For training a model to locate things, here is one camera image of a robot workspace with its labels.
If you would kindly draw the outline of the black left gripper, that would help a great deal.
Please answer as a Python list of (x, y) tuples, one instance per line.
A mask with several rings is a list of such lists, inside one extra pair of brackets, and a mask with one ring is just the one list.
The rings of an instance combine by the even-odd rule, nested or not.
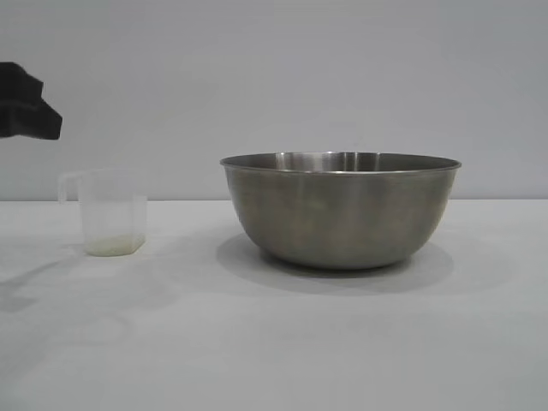
[(59, 140), (62, 116), (42, 99), (44, 83), (21, 65), (1, 62), (1, 138)]

